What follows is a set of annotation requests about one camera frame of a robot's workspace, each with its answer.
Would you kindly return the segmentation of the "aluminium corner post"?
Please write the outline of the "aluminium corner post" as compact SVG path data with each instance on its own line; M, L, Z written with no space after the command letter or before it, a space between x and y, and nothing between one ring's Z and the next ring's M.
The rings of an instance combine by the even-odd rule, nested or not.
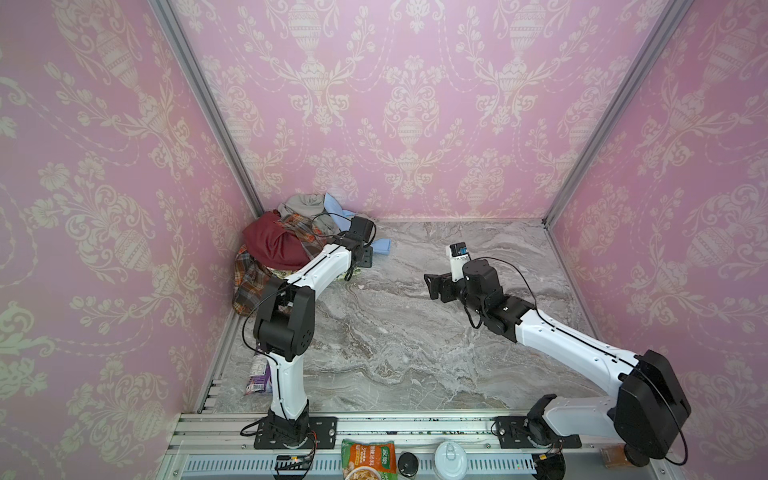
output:
M148 3L170 44L182 73L190 85L192 94L212 130L213 136L223 152L224 158L240 187L246 203L252 214L255 217L259 217L264 213L264 207L257 194L254 182L226 125L223 113L208 85L202 65L197 59L174 11L172 2L168 0L149 0Z
M564 212L568 202L586 175L592 161L609 139L611 132L642 87L645 78L652 70L692 4L692 0L673 0L665 4L638 55L630 64L625 78L620 83L616 93L597 122L594 131L577 157L573 168L555 196L546 216L542 219L543 228L547 232L552 231L558 218Z

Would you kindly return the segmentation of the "aluminium front rail frame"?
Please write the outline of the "aluminium front rail frame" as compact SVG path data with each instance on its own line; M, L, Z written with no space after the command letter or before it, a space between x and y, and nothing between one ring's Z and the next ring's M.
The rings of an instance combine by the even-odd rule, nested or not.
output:
M682 479L682 467L653 460L643 468L606 469L600 449L610 439L581 436L579 449L502 449L491 433L496 417L521 416L504 410L459 410L390 413L322 413L338 418L332 450L255 450L253 413L184 414L177 422L162 457L159 479L342 479L341 446L345 439L359 443L395 444L396 454L411 452L419 459L415 478L433 479L434 453L444 441L455 441L466 451L469 479L531 479L533 454L561 453L568 479ZM305 474L277 475L278 455L314 456Z

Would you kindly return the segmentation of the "purple snack packet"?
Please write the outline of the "purple snack packet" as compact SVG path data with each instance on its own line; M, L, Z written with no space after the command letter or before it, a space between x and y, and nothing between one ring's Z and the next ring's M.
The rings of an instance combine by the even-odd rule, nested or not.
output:
M271 392L272 380L268 359L263 355L256 354L251 362L244 394L266 394Z

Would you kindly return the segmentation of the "orange green food packet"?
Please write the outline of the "orange green food packet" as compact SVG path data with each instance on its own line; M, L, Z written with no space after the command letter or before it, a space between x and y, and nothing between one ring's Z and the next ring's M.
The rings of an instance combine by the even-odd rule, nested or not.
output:
M394 443L359 443L345 439L341 448L342 474L345 479L398 479Z

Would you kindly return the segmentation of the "small black round lid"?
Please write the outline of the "small black round lid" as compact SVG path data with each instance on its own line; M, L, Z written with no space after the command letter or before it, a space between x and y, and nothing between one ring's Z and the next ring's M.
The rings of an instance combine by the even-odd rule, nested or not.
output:
M419 459L411 452L402 452L397 461L398 473L404 478L414 478L419 471Z

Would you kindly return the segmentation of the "white round container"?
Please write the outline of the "white round container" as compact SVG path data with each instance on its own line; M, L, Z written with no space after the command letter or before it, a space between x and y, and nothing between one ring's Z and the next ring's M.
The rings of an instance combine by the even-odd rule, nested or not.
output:
M455 441L444 441L434 453L434 472L440 480L463 480L468 473L465 449Z

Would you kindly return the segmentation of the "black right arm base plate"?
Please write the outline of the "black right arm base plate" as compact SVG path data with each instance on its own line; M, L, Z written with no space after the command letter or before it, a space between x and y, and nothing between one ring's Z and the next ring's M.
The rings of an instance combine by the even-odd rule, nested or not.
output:
M498 439L502 449L579 449L582 447L578 435L559 436L540 421L525 416L496 417L491 433Z

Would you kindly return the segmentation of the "plaid flannel shirt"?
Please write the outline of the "plaid flannel shirt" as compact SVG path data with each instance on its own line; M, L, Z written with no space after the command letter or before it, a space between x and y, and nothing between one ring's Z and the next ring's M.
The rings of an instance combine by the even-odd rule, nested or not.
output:
M309 219L298 214L290 214L286 218L281 216L280 223L299 238L310 260L316 257L327 243L326 235L321 235L311 226ZM262 292L272 277L285 278L292 272L295 271L264 266L247 252L244 241L234 260L233 309L240 315L249 314L261 299Z

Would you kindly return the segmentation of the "grey crumpled cloth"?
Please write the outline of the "grey crumpled cloth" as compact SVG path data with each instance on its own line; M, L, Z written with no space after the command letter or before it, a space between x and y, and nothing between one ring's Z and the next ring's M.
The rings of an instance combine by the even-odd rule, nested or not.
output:
M283 218L298 214L311 221L311 226L321 235L335 235L340 232L333 216L325 209L323 194L295 194L279 204L277 210Z

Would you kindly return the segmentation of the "aluminium corner post right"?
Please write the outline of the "aluminium corner post right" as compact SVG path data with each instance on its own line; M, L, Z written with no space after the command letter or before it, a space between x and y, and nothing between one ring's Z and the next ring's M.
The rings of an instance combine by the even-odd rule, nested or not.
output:
M620 83L616 93L597 122L594 131L577 157L573 168L555 196L546 216L542 219L543 228L547 232L552 231L558 218L564 212L568 202L586 175L592 161L609 139L611 132L642 87L645 78L652 70L692 4L692 0L673 0L665 4L638 55L630 64L625 78Z

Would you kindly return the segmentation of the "aluminium corner post left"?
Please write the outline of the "aluminium corner post left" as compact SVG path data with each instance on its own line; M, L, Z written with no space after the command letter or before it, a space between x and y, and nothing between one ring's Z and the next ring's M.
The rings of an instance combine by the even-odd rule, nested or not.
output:
M172 2L168 0L149 0L148 3L170 44L182 73L190 85L192 94L212 130L213 136L223 152L224 158L240 187L246 203L252 214L255 217L259 217L264 213L264 207L257 194L254 182L226 125L223 113L208 85L202 65L197 59L174 11Z

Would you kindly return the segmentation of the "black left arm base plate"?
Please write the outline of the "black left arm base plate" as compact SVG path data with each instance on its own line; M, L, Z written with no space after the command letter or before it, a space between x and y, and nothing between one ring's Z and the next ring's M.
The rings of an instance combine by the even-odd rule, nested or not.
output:
M254 435L255 450L310 449L332 450L336 445L338 418L309 416L298 420L267 416L259 420Z

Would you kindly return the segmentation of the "light blue shirt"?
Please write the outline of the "light blue shirt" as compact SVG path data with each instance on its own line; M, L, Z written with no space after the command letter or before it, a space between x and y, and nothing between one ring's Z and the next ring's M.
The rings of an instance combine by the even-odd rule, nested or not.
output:
M329 193L324 195L324 209L341 231L346 231L351 225L354 212L345 210L341 204ZM375 254L389 255L391 251L390 239L374 239L371 243Z

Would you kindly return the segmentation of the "maroon cloth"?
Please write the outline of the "maroon cloth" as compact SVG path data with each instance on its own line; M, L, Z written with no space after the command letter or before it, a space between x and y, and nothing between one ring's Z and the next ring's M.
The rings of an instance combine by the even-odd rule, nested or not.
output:
M267 212L243 230L247 252L266 267L297 271L310 257L299 238L281 223L278 212Z

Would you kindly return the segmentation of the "floral yellow green cloth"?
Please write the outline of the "floral yellow green cloth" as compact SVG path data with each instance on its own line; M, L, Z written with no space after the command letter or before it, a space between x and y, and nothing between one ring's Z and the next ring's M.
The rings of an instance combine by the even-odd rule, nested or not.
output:
M347 271L344 273L344 275L343 275L343 280L344 280L344 281L349 281L349 280L351 280L351 279L352 279L354 276L356 276L356 275L359 275L361 272L362 272L362 268L361 268L361 267L353 267L353 268L350 268L350 269L348 269L348 270L347 270Z

